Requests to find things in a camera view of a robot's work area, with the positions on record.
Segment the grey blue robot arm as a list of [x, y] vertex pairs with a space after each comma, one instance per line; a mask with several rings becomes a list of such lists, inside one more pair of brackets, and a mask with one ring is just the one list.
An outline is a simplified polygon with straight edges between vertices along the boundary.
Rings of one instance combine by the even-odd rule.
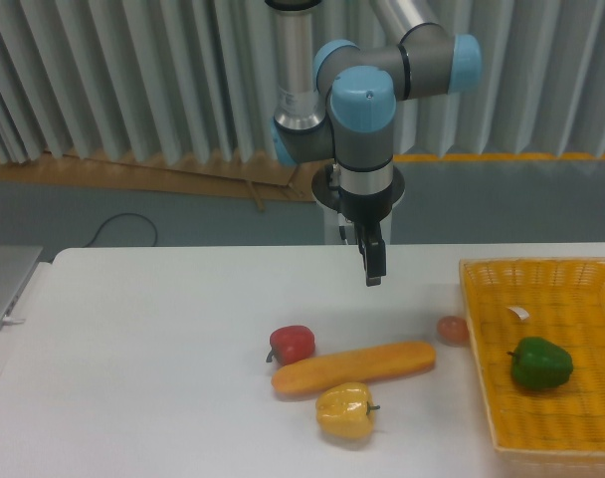
[[338, 237], [353, 239], [367, 286], [386, 274], [386, 237], [405, 182], [393, 164], [399, 103], [465, 92], [481, 79], [480, 43], [451, 35], [425, 1], [374, 1], [389, 45], [348, 40], [313, 46], [317, 1], [270, 1], [278, 58], [271, 133], [278, 160], [328, 160], [312, 180], [314, 199], [334, 213]]

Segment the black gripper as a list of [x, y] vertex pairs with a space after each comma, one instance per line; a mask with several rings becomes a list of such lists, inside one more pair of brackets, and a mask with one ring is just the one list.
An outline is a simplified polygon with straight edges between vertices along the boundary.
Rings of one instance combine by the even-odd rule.
[[385, 242], [381, 222], [388, 216], [388, 189], [355, 194], [339, 189], [340, 212], [360, 227], [360, 253], [367, 287], [379, 286], [385, 276]]

